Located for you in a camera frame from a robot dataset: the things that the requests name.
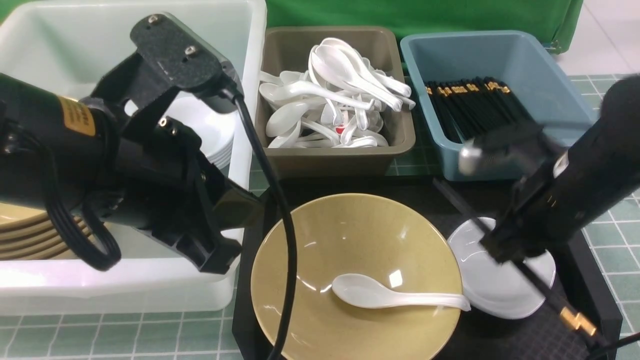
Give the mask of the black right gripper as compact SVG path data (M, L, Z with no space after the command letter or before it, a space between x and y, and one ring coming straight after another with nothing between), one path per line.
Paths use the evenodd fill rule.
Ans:
M551 194L556 184L554 166L575 142L575 135L566 137L556 126L547 130L539 124L514 124L462 144L458 169L464 175L482 173L504 163L515 164L521 171L503 214L480 241L499 264L563 248L576 234L571 223L557 213L559 198Z

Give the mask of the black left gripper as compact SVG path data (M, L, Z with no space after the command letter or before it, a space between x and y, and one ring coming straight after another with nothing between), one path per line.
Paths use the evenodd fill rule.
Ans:
M82 242L82 259L107 271L122 258L103 222L134 228L182 256L199 272L222 275L242 246L222 231L244 228L262 212L258 198L227 178L199 150L199 137L178 121L142 142L109 126L82 218L98 242Z

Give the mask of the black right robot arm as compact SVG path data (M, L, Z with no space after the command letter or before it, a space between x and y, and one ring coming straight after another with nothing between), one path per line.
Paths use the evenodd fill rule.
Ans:
M599 119L572 146L561 146L538 123L506 125L464 143L460 173L471 176L508 162L522 172L482 246L503 264L569 241L638 189L639 134L640 78L635 74L608 89Z

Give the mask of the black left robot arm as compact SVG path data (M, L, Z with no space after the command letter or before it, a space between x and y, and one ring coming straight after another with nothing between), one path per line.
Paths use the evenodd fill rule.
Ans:
M261 201L201 152L201 138L167 117L174 86L111 75L82 101L1 75L1 201L45 210L85 264L122 259L105 224L134 228L225 274L240 255L222 231L250 226Z

